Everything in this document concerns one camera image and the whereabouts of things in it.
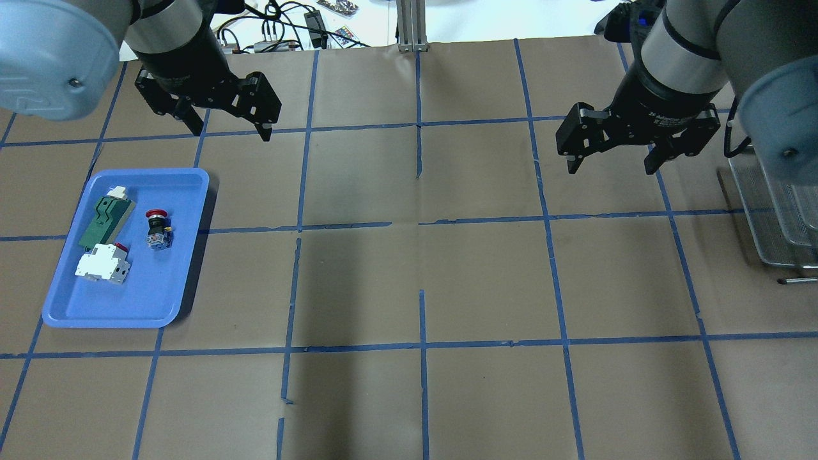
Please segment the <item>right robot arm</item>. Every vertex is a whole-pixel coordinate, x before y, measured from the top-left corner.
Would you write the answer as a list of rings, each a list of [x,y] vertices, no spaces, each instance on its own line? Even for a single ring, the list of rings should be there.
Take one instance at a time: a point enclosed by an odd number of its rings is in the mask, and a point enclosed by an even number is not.
[[[816,2],[666,1],[610,105],[576,103],[555,142],[570,174],[596,153],[651,146],[646,174],[695,157],[720,127],[730,85],[740,125],[776,180],[816,186]]]

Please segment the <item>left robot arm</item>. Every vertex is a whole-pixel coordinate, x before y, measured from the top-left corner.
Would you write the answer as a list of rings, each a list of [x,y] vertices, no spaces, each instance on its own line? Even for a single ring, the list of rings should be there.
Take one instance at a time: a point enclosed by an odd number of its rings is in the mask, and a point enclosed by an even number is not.
[[[199,108],[224,111],[272,136],[282,103],[264,73],[230,70],[211,22],[242,1],[3,1],[1,104],[24,116],[70,121],[91,114],[127,45],[140,61],[135,88],[158,116],[193,135]]]

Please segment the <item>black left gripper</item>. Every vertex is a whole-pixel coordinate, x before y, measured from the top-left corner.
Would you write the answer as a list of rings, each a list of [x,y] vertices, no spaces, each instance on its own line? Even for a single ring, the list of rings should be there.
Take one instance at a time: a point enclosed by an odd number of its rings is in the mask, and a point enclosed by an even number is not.
[[[271,140],[281,100],[264,73],[233,73],[215,39],[194,38],[169,52],[136,56],[141,70],[134,85],[154,113],[171,114],[199,137],[203,119],[195,107],[222,110],[256,125],[263,142]]]

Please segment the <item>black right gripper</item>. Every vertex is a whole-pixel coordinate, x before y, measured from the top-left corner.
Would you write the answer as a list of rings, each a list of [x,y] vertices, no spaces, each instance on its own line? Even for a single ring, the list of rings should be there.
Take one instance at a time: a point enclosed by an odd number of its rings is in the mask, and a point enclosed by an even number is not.
[[[578,102],[556,131],[556,151],[567,157],[567,171],[576,174],[589,155],[623,145],[651,145],[644,169],[653,175],[680,155],[698,155],[721,128],[713,103],[684,107],[691,99],[670,102],[645,88],[626,88],[605,109]]]

